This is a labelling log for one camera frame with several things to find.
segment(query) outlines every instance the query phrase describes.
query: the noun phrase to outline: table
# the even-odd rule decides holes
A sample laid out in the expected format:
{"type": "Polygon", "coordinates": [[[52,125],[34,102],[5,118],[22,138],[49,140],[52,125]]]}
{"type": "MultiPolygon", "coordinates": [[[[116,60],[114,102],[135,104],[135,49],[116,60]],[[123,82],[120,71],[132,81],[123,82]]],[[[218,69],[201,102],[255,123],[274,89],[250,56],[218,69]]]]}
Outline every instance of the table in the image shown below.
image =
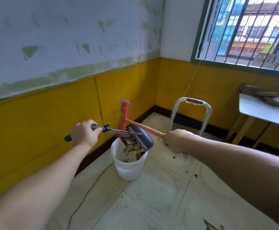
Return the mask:
{"type": "Polygon", "coordinates": [[[240,93],[240,115],[231,127],[225,141],[229,141],[245,115],[247,116],[247,120],[232,141],[232,144],[238,144],[240,142],[256,118],[267,121],[268,125],[257,137],[252,148],[255,148],[259,144],[265,133],[270,129],[271,124],[279,124],[279,107],[267,105],[258,97],[240,93]]]}

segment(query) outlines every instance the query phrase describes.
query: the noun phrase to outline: tiled floor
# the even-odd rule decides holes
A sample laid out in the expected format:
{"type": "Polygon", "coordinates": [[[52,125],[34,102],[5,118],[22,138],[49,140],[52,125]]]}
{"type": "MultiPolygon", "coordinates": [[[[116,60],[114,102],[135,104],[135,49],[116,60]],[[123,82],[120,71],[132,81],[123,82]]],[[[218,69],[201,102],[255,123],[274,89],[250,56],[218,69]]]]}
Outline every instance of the tiled floor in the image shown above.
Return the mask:
{"type": "MultiPolygon", "coordinates": [[[[170,120],[153,113],[143,124],[167,132],[170,120]]],[[[185,128],[174,124],[174,128],[185,128]]],[[[224,184],[207,166],[174,154],[155,136],[142,176],[132,182],[116,174],[110,150],[77,175],[46,229],[279,229],[224,184]]],[[[203,134],[203,137],[221,140],[203,134]]]]}

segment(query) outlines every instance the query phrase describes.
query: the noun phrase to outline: yellow wall panel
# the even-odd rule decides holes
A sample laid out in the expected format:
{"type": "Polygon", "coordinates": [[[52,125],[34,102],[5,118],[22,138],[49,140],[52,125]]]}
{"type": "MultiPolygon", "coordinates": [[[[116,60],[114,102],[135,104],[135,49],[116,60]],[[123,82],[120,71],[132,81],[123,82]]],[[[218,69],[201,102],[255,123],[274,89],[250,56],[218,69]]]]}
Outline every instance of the yellow wall panel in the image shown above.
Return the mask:
{"type": "MultiPolygon", "coordinates": [[[[197,67],[189,62],[161,58],[156,104],[172,110],[176,100],[183,96],[197,67]]],[[[229,130],[239,114],[239,87],[243,83],[279,92],[278,77],[201,65],[185,96],[210,104],[212,114],[209,123],[229,130]]],[[[178,112],[203,120],[205,107],[181,103],[178,112]]],[[[255,120],[246,136],[256,139],[266,125],[266,121],[255,120]]],[[[273,127],[262,143],[279,149],[279,126],[273,127]]]]}
{"type": "MultiPolygon", "coordinates": [[[[94,78],[1,101],[0,180],[16,175],[0,186],[0,194],[67,152],[72,143],[64,141],[65,135],[88,119],[102,124],[94,78]],[[39,163],[43,156],[49,160],[39,163]],[[28,167],[32,162],[34,168],[28,167]]],[[[100,134],[95,148],[103,142],[100,134]]]]}
{"type": "Polygon", "coordinates": [[[104,123],[117,128],[120,101],[130,101],[128,118],[134,120],[155,104],[159,59],[146,61],[96,77],[104,123]]]}

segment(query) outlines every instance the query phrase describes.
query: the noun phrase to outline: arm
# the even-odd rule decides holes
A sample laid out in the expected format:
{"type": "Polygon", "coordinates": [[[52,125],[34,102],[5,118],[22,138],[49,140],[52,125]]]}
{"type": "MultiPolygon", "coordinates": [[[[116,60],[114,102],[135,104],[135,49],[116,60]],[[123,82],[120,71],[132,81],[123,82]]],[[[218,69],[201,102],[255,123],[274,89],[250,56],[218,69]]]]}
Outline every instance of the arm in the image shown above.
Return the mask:
{"type": "Polygon", "coordinates": [[[279,224],[279,157],[204,139],[185,130],[165,135],[168,147],[208,166],[238,195],[279,224]]]}
{"type": "Polygon", "coordinates": [[[101,128],[92,120],[70,132],[73,147],[57,161],[19,182],[0,197],[0,229],[43,229],[65,197],[70,183],[101,128]]]}

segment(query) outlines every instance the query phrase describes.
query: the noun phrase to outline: white wall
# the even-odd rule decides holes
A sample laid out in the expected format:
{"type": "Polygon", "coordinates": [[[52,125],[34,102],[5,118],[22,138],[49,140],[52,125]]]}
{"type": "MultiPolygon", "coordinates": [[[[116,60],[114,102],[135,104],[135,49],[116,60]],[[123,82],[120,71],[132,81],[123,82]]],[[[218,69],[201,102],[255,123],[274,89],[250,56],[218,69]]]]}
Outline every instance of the white wall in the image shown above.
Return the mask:
{"type": "Polygon", "coordinates": [[[0,98],[159,57],[164,4],[0,0],[0,98]]]}
{"type": "Polygon", "coordinates": [[[204,0],[166,0],[161,57],[190,61],[204,0]]]}

